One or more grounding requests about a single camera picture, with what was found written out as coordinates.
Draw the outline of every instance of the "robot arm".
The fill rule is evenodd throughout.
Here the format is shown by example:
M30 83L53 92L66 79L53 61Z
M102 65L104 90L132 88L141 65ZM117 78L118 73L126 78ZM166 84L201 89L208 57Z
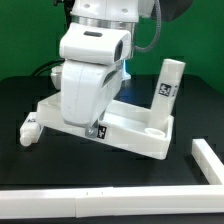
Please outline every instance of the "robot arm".
M76 0L72 23L60 44L61 112L64 122L90 128L119 92L122 61L132 57L135 24L150 14L138 0Z

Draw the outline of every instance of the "white plastic part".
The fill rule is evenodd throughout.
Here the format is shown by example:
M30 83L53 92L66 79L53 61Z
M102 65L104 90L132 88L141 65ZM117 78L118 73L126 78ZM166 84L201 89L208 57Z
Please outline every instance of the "white plastic part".
M185 63L165 59L152 101L149 126L161 131L166 127L168 116L173 110Z
M63 65L59 65L51 69L51 80L57 90L61 89L62 69Z
M28 117L20 128L21 145L28 147L32 143L37 143L42 130L43 126L36 122L36 113L29 113Z
M0 219L213 212L224 212L224 186L0 192Z
M138 12L139 16L143 18L149 18L151 16L155 0L139 0L138 1Z
M76 0L71 14L92 19L137 23L138 0Z
M120 90L122 71L115 70L115 64L64 63L61 112L66 123L87 128L98 120Z
M127 30L88 27L71 23L60 43L62 58L111 65L125 59L131 51Z
M84 128L64 123L60 98L58 93L38 103L38 123L86 138ZM149 109L113 100L103 119L99 119L98 136L92 140L156 159L165 159L172 136L173 117L168 117L165 137L158 138L145 132L149 128L150 116Z
M224 185L224 166L204 139L194 139L192 155L210 184Z

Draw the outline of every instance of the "white plastic fixture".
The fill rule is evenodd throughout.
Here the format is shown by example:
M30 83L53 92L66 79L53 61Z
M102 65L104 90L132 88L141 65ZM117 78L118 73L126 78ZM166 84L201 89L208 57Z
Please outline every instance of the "white plastic fixture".
M158 86L179 83L184 65L165 60ZM156 105L153 108L159 111L158 114L155 110L112 100L122 80L122 70L118 70L109 77L110 81L105 82L108 74L114 71L113 66L66 61L62 91L38 103L37 123L141 155L165 159L173 130L174 119L170 113L178 88L174 86L172 91L167 90L168 95L156 90L152 105ZM95 121L96 130L91 129Z
M224 212L222 163L203 139L192 153L216 185L0 191L0 219Z

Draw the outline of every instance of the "white base frame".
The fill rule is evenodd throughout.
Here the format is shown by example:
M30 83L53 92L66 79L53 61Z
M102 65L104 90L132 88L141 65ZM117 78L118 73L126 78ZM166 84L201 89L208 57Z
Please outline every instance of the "white base frame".
M203 139L192 154L206 177L212 170L210 183L223 184L224 166ZM0 219L214 212L224 212L224 185L0 191Z
M61 116L61 93L38 103L36 121L41 126L89 138L86 129L65 124ZM173 121L168 116L164 132L149 128L151 110L113 100L98 120L98 137L91 140L156 159L165 159L172 137Z

